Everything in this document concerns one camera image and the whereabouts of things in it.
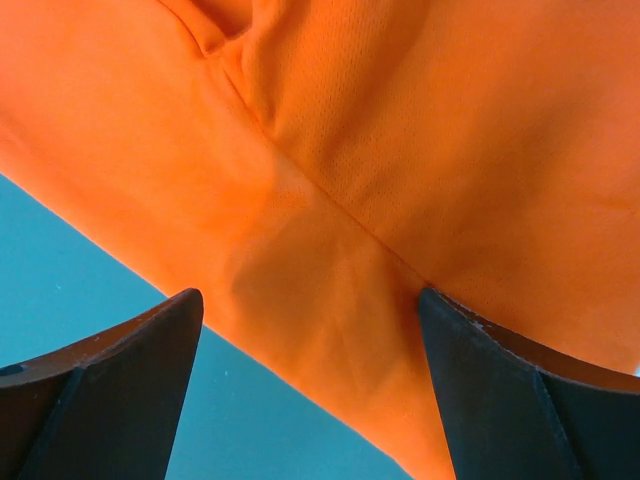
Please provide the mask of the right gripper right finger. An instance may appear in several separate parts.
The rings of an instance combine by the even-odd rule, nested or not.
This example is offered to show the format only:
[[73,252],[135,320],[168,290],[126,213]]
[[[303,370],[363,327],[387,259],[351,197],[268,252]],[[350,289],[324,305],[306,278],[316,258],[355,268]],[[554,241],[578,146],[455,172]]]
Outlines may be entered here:
[[434,289],[419,298],[459,479],[636,479],[639,379],[560,353]]

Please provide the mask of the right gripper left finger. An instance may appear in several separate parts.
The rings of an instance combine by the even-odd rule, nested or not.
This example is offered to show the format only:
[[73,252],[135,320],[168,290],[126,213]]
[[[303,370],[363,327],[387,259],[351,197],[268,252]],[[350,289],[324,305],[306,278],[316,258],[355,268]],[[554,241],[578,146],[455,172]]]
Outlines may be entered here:
[[203,298],[143,314],[1,370],[4,479],[162,479],[193,368]]

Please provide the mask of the orange t shirt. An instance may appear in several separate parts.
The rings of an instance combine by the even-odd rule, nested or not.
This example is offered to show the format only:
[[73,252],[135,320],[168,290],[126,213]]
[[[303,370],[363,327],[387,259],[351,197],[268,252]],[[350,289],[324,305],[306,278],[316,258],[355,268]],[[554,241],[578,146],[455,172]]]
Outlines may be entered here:
[[639,365],[635,1],[5,1],[1,171],[417,479],[417,297]]

